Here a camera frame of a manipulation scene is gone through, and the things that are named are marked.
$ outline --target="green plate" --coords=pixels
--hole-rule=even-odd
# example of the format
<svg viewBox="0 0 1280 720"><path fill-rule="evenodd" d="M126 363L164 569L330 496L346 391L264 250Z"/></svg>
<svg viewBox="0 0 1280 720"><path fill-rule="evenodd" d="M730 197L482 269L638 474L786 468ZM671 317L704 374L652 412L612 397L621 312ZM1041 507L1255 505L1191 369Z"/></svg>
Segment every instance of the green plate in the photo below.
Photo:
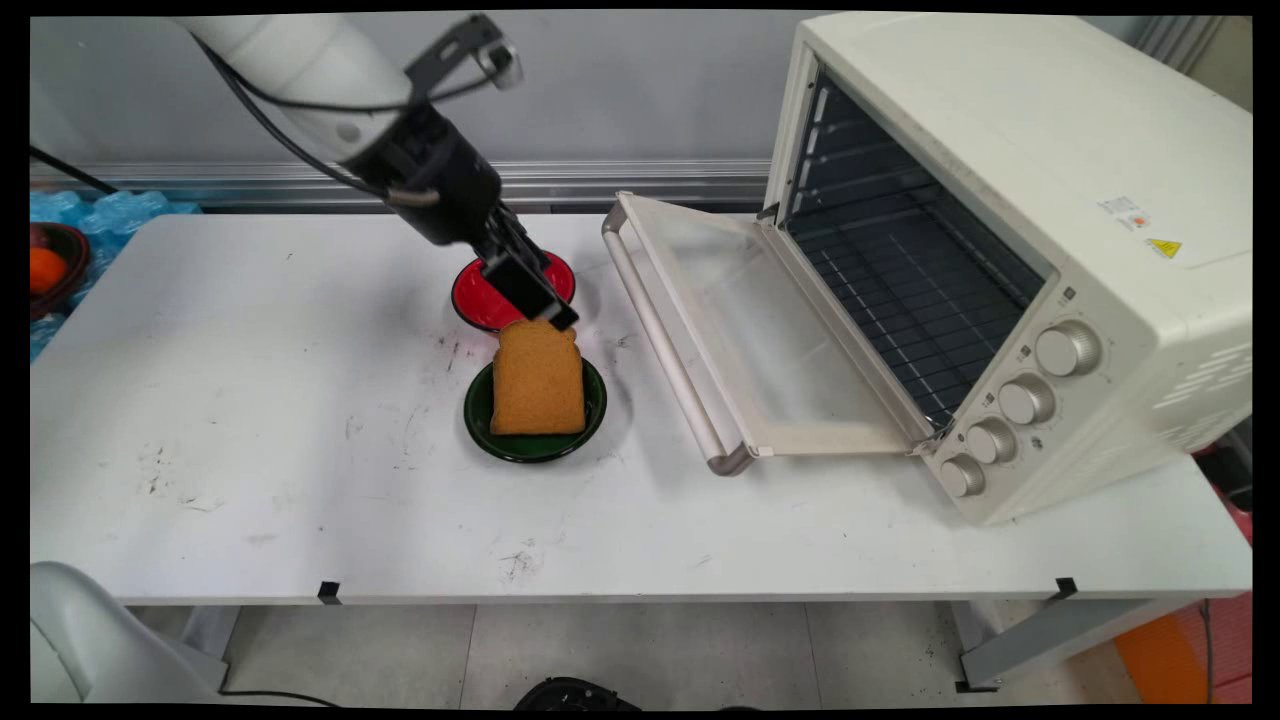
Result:
<svg viewBox="0 0 1280 720"><path fill-rule="evenodd" d="M494 457L508 462L547 462L582 447L604 420L604 380L586 360L582 360L582 398L586 401L586 429L577 434L495 436L489 432L489 421L493 420L493 363L489 363L467 388L462 421L480 450Z"/></svg>

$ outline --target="knob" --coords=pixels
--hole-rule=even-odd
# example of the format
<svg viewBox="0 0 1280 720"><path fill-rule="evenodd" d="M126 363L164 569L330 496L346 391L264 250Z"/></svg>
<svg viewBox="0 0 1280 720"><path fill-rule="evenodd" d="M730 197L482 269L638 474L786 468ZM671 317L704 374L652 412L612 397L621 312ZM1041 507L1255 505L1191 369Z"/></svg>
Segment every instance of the knob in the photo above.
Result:
<svg viewBox="0 0 1280 720"><path fill-rule="evenodd" d="M1036 375L1021 375L1000 386L1000 411L1019 425L1043 423L1053 416L1053 391Z"/></svg>
<svg viewBox="0 0 1280 720"><path fill-rule="evenodd" d="M983 465L1009 462L1018 452L1018 437L1014 430L995 418L988 418L969 427L964 434L964 445Z"/></svg>
<svg viewBox="0 0 1280 720"><path fill-rule="evenodd" d="M943 462L938 477L951 497L978 495L987 487L987 480L982 477L982 466L968 455L956 455Z"/></svg>
<svg viewBox="0 0 1280 720"><path fill-rule="evenodd" d="M1102 343L1084 323L1068 320L1036 338L1036 360L1051 375L1083 375L1098 366Z"/></svg>

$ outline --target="white toaster oven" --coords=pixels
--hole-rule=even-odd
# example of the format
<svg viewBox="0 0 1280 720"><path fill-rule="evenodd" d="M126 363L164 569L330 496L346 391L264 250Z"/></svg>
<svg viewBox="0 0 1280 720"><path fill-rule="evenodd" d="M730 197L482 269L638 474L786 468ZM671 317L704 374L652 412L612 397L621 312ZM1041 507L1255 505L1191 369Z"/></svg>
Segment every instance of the white toaster oven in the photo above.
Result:
<svg viewBox="0 0 1280 720"><path fill-rule="evenodd" d="M915 455L989 524L1252 413L1253 117L1073 17L803 22L755 222L603 234L719 474Z"/></svg>

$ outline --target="gray wall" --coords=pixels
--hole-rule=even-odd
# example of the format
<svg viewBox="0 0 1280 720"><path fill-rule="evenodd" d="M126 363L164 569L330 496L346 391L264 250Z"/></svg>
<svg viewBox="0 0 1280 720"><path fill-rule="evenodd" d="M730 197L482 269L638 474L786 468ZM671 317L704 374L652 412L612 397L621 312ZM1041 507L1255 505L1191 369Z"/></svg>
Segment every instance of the gray wall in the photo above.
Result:
<svg viewBox="0 0 1280 720"><path fill-rule="evenodd" d="M823 13L489 12L526 82L442 109L490 160L765 159L795 26ZM349 17L407 64L465 13ZM1146 23L1085 19L1130 44ZM77 163L293 160L160 18L33 18L29 111L31 141Z"/></svg>

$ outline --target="bread slice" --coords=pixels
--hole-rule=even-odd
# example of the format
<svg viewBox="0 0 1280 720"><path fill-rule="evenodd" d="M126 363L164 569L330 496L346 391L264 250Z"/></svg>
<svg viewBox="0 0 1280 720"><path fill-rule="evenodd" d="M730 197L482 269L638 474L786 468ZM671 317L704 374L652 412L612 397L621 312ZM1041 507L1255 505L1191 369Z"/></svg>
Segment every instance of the bread slice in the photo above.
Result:
<svg viewBox="0 0 1280 720"><path fill-rule="evenodd" d="M582 355L572 328L517 320L498 333L493 356L495 436L571 434L586 429Z"/></svg>

